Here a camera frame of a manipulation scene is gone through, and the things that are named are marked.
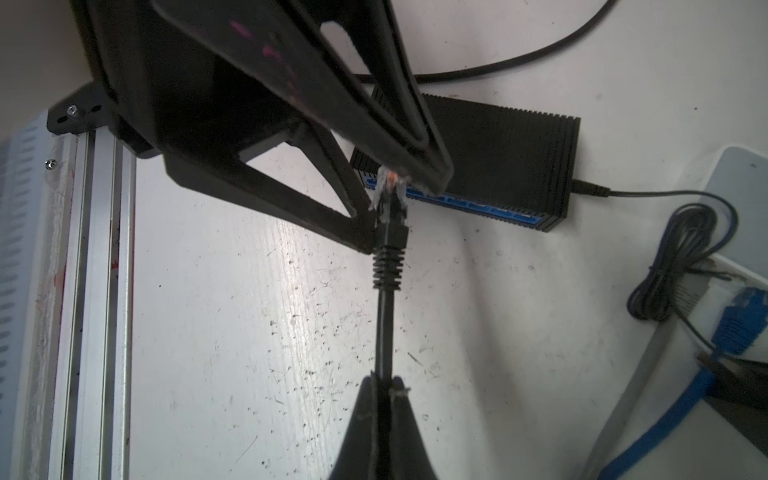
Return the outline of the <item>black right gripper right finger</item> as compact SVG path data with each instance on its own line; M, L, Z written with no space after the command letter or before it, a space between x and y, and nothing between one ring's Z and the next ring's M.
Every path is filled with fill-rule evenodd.
M420 434L409 392L398 376L392 379L387 391L383 428L386 451L383 459L384 479L435 480L438 476Z

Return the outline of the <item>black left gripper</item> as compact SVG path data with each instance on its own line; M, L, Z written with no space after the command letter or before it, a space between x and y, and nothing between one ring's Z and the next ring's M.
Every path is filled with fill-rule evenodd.
M103 127L139 158L162 152L167 174L184 188L370 254L370 200L326 128L431 194L443 193L452 178L388 1L70 6L90 70L86 84L100 85L109 98ZM346 31L386 107L329 44L326 23ZM283 143L306 156L347 215L247 164Z

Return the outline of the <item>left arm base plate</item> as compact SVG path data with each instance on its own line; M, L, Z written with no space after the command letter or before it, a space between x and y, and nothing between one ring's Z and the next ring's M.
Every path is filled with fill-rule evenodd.
M79 135L109 123L109 98L100 85L88 83L48 110L46 126L54 135Z

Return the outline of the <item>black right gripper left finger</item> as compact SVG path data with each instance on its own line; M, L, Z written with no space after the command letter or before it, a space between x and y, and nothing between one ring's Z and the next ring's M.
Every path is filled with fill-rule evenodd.
M365 377L329 479L376 479L379 463L379 385Z

